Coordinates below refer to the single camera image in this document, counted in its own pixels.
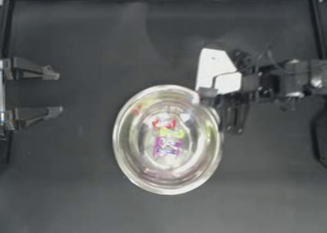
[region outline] black surface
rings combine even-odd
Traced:
[[[9,102],[66,110],[15,136],[0,232],[326,232],[327,170],[310,132],[321,99],[290,113],[254,106],[215,176],[182,196],[139,189],[112,147],[117,113],[139,91],[195,86],[206,42],[259,54],[278,34],[278,60],[317,57],[312,22],[306,0],[18,2],[10,53],[52,64],[62,79],[11,83]]]

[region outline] glass bowl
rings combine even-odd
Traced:
[[[222,158],[219,123],[215,110],[188,88],[155,86],[131,98],[113,135],[119,165],[131,181],[164,195],[204,184]]]

